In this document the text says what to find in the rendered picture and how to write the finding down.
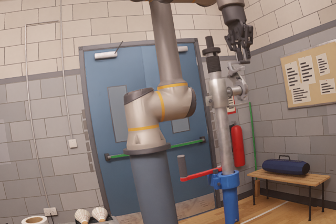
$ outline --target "red fire extinguisher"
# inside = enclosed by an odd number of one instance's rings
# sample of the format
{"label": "red fire extinguisher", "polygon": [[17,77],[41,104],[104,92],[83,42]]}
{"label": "red fire extinguisher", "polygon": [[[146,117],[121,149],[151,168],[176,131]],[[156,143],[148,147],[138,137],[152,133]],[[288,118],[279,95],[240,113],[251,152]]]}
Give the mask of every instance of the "red fire extinguisher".
{"label": "red fire extinguisher", "polygon": [[231,129],[233,159],[236,167],[245,165],[244,141],[242,128],[235,125]]}

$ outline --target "blue duffel bag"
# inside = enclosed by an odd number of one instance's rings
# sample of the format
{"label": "blue duffel bag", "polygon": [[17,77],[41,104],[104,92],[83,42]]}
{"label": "blue duffel bag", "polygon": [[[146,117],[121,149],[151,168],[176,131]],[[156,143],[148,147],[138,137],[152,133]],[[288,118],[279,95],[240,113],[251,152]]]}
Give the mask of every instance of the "blue duffel bag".
{"label": "blue duffel bag", "polygon": [[[288,157],[289,159],[280,159],[280,157]],[[279,155],[279,159],[264,161],[262,168],[273,173],[304,175],[309,172],[310,165],[304,161],[290,160],[289,156]]]}

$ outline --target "cork board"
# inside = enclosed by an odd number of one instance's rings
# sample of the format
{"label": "cork board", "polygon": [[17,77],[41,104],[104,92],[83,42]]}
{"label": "cork board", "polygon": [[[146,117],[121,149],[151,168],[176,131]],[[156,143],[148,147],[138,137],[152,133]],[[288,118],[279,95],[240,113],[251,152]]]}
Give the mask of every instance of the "cork board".
{"label": "cork board", "polygon": [[289,109],[336,103],[336,42],[280,59]]}

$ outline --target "roll of tape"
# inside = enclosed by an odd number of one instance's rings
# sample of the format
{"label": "roll of tape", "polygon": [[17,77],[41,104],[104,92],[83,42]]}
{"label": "roll of tape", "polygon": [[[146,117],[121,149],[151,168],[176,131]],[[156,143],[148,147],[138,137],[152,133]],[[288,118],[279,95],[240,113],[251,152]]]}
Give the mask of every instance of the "roll of tape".
{"label": "roll of tape", "polygon": [[49,224],[45,216],[30,216],[21,221],[21,224]]}

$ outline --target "bag handle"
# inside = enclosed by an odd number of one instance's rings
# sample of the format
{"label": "bag handle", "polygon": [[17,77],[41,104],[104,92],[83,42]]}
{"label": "bag handle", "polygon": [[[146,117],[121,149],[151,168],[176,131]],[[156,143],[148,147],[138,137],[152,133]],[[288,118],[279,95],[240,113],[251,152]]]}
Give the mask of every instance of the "bag handle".
{"label": "bag handle", "polygon": [[288,156],[288,155],[279,155],[279,159],[280,159],[280,157],[288,157],[289,160],[290,160],[290,156]]}

